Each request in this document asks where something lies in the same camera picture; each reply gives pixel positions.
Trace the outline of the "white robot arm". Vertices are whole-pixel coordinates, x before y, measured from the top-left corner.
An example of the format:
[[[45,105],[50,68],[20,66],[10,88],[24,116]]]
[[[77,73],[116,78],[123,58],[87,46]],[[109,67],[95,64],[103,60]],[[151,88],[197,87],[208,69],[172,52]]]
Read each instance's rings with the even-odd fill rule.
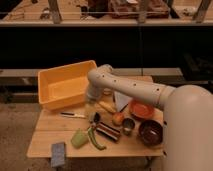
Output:
[[[163,171],[213,171],[213,93],[115,76],[108,64],[90,70],[87,78],[89,101],[109,88],[163,112]]]

